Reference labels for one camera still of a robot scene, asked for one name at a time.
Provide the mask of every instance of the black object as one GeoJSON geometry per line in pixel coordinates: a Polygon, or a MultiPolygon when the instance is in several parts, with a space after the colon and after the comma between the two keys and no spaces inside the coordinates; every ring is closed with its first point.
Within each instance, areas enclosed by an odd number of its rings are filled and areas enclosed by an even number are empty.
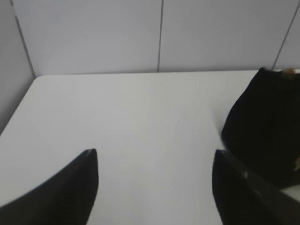
{"type": "Polygon", "coordinates": [[[224,225],[300,224],[300,203],[228,151],[216,151],[212,188],[224,225]]]}
{"type": "Polygon", "coordinates": [[[261,68],[236,101],[222,139],[245,166],[277,186],[300,183],[300,75],[261,68]]]}
{"type": "Polygon", "coordinates": [[[48,181],[0,208],[1,225],[86,225],[98,190],[95,149],[48,181]]]}

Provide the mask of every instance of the white wall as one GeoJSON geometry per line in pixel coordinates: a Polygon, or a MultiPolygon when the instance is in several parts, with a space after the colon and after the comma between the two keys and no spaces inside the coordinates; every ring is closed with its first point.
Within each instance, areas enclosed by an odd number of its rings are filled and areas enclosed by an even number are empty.
{"type": "Polygon", "coordinates": [[[155,72],[161,0],[14,0],[36,75],[155,72]]]}
{"type": "MultiPolygon", "coordinates": [[[[163,0],[14,1],[37,75],[157,70],[163,0]]],[[[271,68],[298,1],[165,0],[160,71],[271,68]]],[[[298,65],[299,14],[280,67],[298,65]]]]}
{"type": "Polygon", "coordinates": [[[291,26],[286,42],[278,58],[276,68],[300,68],[300,11],[291,26]]]}
{"type": "Polygon", "coordinates": [[[9,0],[0,1],[0,133],[33,77],[9,0]]]}
{"type": "Polygon", "coordinates": [[[298,0],[165,0],[160,71],[270,68],[298,0]]]}

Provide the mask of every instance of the black fabric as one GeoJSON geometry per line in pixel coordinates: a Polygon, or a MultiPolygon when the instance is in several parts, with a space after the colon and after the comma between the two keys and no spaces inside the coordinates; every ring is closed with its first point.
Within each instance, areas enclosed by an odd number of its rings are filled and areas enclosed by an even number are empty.
{"type": "Polygon", "coordinates": [[[300,75],[261,68],[229,112],[222,139],[247,167],[279,188],[300,183],[300,75]]]}
{"type": "Polygon", "coordinates": [[[224,225],[284,225],[216,151],[212,189],[224,225]]]}
{"type": "Polygon", "coordinates": [[[0,208],[1,225],[86,225],[98,190],[95,149],[48,181],[0,208]]]}

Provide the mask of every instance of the white surface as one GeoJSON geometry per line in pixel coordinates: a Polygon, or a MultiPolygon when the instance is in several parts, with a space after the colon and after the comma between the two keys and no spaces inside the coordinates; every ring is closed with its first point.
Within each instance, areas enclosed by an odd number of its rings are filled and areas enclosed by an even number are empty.
{"type": "Polygon", "coordinates": [[[300,185],[282,189],[282,192],[300,202],[300,185]]]}
{"type": "Polygon", "coordinates": [[[13,0],[37,75],[155,72],[161,0],[13,0]]]}
{"type": "Polygon", "coordinates": [[[0,134],[32,83],[9,0],[0,1],[0,134]]]}
{"type": "Polygon", "coordinates": [[[160,71],[271,67],[297,3],[165,0],[160,71]]]}
{"type": "Polygon", "coordinates": [[[39,77],[0,136],[0,205],[96,148],[89,225],[221,225],[214,152],[255,73],[39,77]]]}
{"type": "Polygon", "coordinates": [[[278,58],[276,68],[300,68],[300,11],[298,11],[294,23],[287,36],[285,45],[278,58]]]}

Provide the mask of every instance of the white table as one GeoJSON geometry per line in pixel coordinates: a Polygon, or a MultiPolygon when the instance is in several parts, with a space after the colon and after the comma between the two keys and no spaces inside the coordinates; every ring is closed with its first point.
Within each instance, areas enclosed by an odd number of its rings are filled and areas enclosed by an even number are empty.
{"type": "Polygon", "coordinates": [[[0,205],[96,148],[89,225],[220,225],[211,172],[226,116],[256,71],[49,75],[0,136],[0,205]]]}

